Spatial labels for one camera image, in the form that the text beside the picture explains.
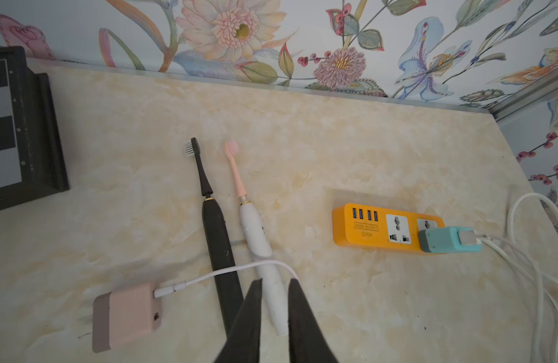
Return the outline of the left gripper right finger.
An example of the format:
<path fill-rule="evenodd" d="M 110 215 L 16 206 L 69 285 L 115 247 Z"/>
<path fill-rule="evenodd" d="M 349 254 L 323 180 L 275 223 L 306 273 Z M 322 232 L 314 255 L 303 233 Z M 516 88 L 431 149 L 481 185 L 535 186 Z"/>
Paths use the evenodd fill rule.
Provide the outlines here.
<path fill-rule="evenodd" d="M 288 328 L 290 362 L 337 362 L 295 278 L 288 287 Z"/>

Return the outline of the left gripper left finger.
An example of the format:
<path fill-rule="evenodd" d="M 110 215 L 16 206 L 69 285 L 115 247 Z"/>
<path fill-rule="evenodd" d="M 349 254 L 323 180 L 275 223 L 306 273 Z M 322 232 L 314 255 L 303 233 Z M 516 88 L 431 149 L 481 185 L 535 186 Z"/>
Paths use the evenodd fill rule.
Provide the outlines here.
<path fill-rule="evenodd" d="M 262 279 L 253 281 L 215 363 L 259 362 Z"/>

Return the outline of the black electric toothbrush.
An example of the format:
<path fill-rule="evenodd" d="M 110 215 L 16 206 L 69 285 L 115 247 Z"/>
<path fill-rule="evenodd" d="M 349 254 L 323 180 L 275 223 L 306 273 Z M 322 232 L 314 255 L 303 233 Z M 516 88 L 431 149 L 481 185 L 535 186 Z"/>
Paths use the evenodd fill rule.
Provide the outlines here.
<path fill-rule="evenodd" d="M 194 157 L 197 164 L 200 190 L 203 196 L 202 221 L 212 270 L 217 272 L 221 269 L 234 267 L 235 258 L 232 252 L 224 214 L 220 205 L 213 197 L 213 190 L 209 184 L 200 157 L 200 145 L 198 140 L 192 138 L 188 142 L 185 151 L 187 154 Z M 241 305 L 244 302 L 241 283 L 236 272 L 218 275 L 214 280 L 225 333 L 230 334 Z"/>

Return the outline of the white pink electric toothbrush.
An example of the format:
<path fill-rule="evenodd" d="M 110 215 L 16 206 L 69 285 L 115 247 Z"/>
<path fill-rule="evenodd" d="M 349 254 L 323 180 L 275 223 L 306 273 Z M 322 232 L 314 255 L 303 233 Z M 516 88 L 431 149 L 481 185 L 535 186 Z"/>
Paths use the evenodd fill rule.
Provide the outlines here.
<path fill-rule="evenodd" d="M 235 156 L 239 148 L 236 142 L 225 143 L 225 155 L 231 165 L 238 199 L 241 203 L 239 215 L 244 236 L 254 261 L 273 260 L 273 250 L 268 242 L 262 225 L 262 219 L 254 204 L 248 198 Z M 262 293 L 268 307 L 271 321 L 279 337 L 288 335 L 287 289 L 277 265 L 256 266 L 256 272 L 262 278 Z"/>

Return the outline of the pink USB charger block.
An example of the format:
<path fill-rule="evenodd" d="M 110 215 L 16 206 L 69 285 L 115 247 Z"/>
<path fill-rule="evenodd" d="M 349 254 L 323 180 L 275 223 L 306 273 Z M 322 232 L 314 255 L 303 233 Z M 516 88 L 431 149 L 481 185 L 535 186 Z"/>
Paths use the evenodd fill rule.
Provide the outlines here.
<path fill-rule="evenodd" d="M 93 303 L 92 351 L 105 352 L 153 333 L 162 325 L 162 300 L 144 283 L 97 296 Z"/>

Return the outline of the teal USB charger block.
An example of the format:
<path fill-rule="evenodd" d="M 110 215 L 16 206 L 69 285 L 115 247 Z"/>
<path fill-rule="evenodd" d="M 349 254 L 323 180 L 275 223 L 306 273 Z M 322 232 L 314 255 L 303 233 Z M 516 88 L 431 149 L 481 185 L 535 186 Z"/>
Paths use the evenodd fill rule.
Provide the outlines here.
<path fill-rule="evenodd" d="M 426 253 L 477 253 L 482 250 L 480 235 L 472 228 L 430 228 L 419 231 L 418 237 Z"/>

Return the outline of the orange power strip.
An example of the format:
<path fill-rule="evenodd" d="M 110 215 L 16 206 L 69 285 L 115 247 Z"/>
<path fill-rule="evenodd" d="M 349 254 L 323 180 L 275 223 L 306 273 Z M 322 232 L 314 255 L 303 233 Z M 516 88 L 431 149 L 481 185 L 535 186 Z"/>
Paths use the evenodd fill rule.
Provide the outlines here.
<path fill-rule="evenodd" d="M 439 216 L 348 203 L 333 210 L 333 240 L 341 247 L 423 255 L 418 233 L 444 228 Z"/>

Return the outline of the black white checkerboard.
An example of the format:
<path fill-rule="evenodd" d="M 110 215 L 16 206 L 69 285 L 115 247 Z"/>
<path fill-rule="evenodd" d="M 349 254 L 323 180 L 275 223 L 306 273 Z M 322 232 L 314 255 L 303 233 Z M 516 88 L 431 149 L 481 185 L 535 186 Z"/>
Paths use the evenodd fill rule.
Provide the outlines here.
<path fill-rule="evenodd" d="M 0 211 L 68 190 L 49 77 L 0 47 Z"/>

